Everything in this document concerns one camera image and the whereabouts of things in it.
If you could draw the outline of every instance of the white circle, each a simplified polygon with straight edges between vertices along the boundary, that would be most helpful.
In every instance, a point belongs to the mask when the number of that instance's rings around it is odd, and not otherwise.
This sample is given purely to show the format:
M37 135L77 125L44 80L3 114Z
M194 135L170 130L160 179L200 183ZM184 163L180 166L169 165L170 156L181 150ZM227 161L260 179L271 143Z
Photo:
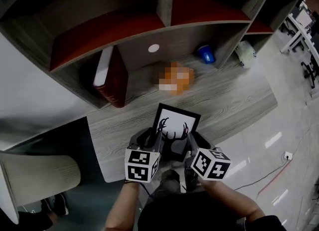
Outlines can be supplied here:
M159 50L159 48L160 48L160 45L158 45L158 44L151 45L149 47L149 52L150 53L155 53L157 50Z

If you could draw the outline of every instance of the power outlet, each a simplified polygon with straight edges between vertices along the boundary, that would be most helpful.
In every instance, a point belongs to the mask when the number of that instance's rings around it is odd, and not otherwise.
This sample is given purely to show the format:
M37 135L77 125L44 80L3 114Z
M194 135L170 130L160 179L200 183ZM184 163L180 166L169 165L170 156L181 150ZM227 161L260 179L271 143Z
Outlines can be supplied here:
M287 159L287 157L288 157L288 160L292 160L293 159L293 154L288 152L288 151L286 151L285 152L285 159Z

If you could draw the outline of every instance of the black sleeve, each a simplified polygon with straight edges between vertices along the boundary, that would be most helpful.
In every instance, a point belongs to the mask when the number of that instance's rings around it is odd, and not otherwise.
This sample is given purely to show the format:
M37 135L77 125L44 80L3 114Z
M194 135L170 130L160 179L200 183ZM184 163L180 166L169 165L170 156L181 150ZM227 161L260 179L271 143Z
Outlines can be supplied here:
M250 223L245 223L246 231L286 231L277 216L265 216Z

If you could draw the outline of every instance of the deer silhouette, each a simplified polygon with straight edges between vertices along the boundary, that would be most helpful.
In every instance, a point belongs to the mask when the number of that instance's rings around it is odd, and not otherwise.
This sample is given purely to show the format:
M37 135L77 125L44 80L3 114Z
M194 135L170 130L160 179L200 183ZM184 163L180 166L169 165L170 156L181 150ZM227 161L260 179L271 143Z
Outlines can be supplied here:
M172 150L171 150L171 146L173 144L174 141L182 141L184 139L187 138L188 136L188 126L187 124L184 122L183 124L183 134L180 138L176 138L176 132L174 132L174 137L173 138L169 138L168 137L168 131L166 132L166 134L163 133L163 128L166 127L165 123L167 121L167 118L163 118L160 122L159 122L159 127L158 127L158 132L162 132L162 138L164 141L164 145L163 145L163 154L172 154Z

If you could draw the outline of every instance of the beige chair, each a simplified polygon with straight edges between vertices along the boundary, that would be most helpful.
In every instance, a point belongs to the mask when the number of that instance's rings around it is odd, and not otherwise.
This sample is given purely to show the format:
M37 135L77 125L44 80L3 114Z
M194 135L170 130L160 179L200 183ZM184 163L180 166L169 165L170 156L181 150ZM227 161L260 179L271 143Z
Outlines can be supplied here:
M0 208L19 223L17 207L79 185L80 169L69 156L27 156L0 152Z

